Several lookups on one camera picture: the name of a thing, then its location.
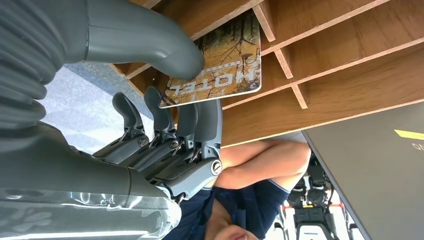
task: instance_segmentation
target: plastic wrap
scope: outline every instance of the plastic wrap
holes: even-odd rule
[[[180,222],[165,197],[0,188],[0,240],[161,239]]]

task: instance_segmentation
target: robotic hand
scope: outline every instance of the robotic hand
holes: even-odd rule
[[[150,87],[149,141],[137,109],[117,93],[124,134],[94,155],[39,121],[46,112],[34,99],[64,63],[145,62],[195,77],[203,56],[172,20],[125,0],[3,0],[0,36],[0,239],[161,238],[180,220],[178,203],[221,172],[219,100],[179,107],[175,130]]]
[[[149,87],[144,100],[153,114],[154,139],[149,142],[139,112],[118,92],[113,106],[124,119],[124,134],[93,156],[136,170],[178,203],[188,200],[222,171],[221,103],[210,100],[178,107],[175,130],[169,109],[158,107],[158,90]]]

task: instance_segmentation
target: forearm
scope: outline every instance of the forearm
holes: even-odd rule
[[[254,141],[221,149],[220,159],[222,161],[223,172],[220,176],[226,175],[224,173],[225,169],[242,165],[267,149],[283,142],[282,140]],[[217,179],[214,179],[204,187],[211,188],[215,185],[216,181]]]
[[[302,175],[307,167],[310,149],[307,144],[285,142],[273,145],[245,163],[225,169],[215,186],[240,189],[256,182],[278,177]]]

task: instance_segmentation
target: lips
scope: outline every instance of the lips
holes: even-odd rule
[[[233,234],[229,239],[230,240],[247,240],[246,235],[242,233]]]

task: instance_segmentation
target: wooden shelf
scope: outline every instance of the wooden shelf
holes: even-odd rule
[[[157,5],[161,0],[129,0],[133,4],[140,5],[146,9],[151,9]]]
[[[270,1],[264,0],[263,2],[254,6],[253,11],[268,42],[274,41],[276,36],[274,34],[274,23],[273,15],[271,14]]]
[[[153,10],[195,40],[251,8],[262,86],[221,100],[223,146],[424,101],[423,0],[160,0]],[[144,63],[113,67],[141,95],[168,80]]]
[[[392,0],[286,47],[303,83],[424,42],[424,1]]]
[[[262,55],[318,33],[389,0],[271,0],[276,40],[262,38]]]
[[[304,83],[308,109],[291,89],[224,110],[223,146],[334,123],[424,101],[424,44]]]

